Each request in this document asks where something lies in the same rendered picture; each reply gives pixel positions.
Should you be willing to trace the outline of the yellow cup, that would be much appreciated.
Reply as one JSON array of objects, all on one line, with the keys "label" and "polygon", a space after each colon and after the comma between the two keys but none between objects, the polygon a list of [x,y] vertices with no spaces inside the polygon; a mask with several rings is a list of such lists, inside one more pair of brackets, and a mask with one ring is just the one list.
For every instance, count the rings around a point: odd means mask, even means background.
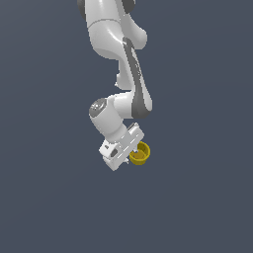
[{"label": "yellow cup", "polygon": [[137,152],[132,151],[129,159],[134,165],[143,165],[150,156],[150,147],[143,141],[137,145]]}]

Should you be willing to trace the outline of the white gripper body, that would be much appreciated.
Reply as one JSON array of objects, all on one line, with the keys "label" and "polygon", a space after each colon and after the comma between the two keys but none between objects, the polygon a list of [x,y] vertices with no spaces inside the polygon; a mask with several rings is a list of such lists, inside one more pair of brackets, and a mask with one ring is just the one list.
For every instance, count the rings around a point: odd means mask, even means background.
[{"label": "white gripper body", "polygon": [[133,123],[126,129],[126,133],[116,142],[109,143],[105,139],[99,151],[105,163],[113,171],[116,171],[125,162],[129,154],[134,149],[137,149],[137,145],[143,137],[144,133],[140,129],[139,124]]}]

